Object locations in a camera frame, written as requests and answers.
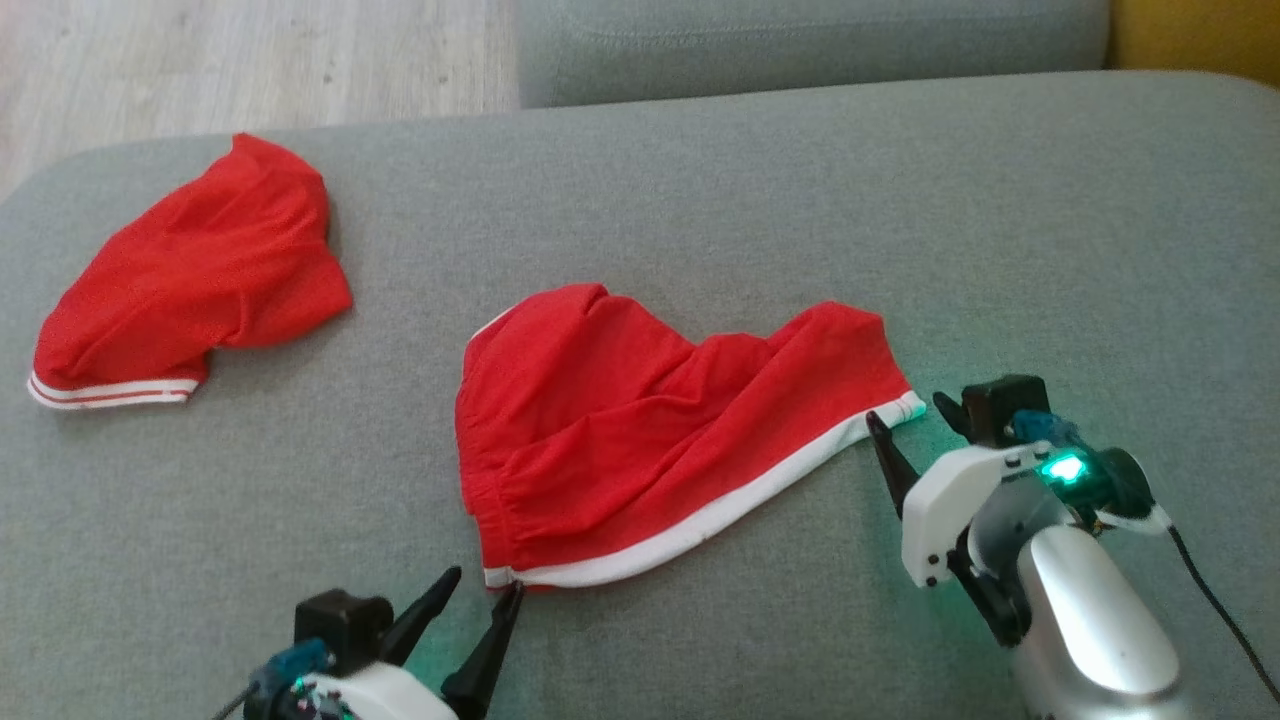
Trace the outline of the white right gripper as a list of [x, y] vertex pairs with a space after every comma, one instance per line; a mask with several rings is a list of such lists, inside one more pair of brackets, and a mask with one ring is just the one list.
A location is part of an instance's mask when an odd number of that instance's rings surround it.
[[[961, 402], [941, 391], [932, 402], [954, 433], [974, 443]], [[1158, 530], [1158, 505], [1117, 469], [1130, 459], [1120, 448], [973, 445], [942, 455], [920, 475], [877, 411], [865, 423], [902, 520], [909, 577], [922, 588], [956, 579], [1005, 648], [1020, 644], [1030, 630], [1033, 611], [1018, 559], [1039, 533], [1055, 527], [1075, 527], [1091, 537], [1107, 529]]]

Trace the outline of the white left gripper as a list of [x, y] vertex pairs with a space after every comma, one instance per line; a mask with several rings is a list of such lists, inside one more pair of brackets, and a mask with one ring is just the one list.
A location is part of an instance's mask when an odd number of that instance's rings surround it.
[[462, 577], [451, 566], [383, 634], [378, 660], [348, 675], [312, 673], [291, 684], [292, 719], [485, 719], [526, 594], [522, 582], [503, 591], [490, 626], [442, 684], [442, 698], [402, 666], [428, 625], [451, 601]]

